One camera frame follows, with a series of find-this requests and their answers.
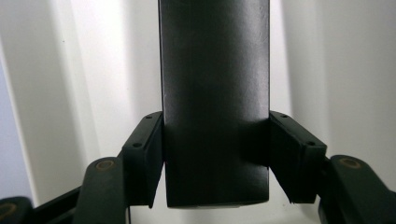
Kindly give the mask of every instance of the white background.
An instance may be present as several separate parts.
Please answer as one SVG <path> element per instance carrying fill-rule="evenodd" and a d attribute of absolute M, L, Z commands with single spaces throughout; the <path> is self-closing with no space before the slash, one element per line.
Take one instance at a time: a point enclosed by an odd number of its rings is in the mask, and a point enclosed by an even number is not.
<path fill-rule="evenodd" d="M 367 161 L 396 189 L 396 1 L 271 1 L 271 109 Z M 2 0 L 0 196 L 42 204 L 161 110 L 155 0 Z M 318 223 L 271 176 L 270 202 L 175 210 L 161 180 L 133 223 Z"/>

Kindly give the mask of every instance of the black mechanical arm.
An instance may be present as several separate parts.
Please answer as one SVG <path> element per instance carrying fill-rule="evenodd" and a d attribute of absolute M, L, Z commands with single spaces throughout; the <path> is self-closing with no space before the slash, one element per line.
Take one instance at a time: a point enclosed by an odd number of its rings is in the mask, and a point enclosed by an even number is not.
<path fill-rule="evenodd" d="M 33 208 L 0 201 L 0 223 L 130 222 L 153 206 L 163 166 L 169 207 L 265 203 L 268 169 L 291 203 L 320 197 L 322 223 L 396 223 L 396 196 L 364 161 L 269 110 L 269 1 L 159 0 L 163 112 L 120 152 L 94 161 L 80 188 Z"/>

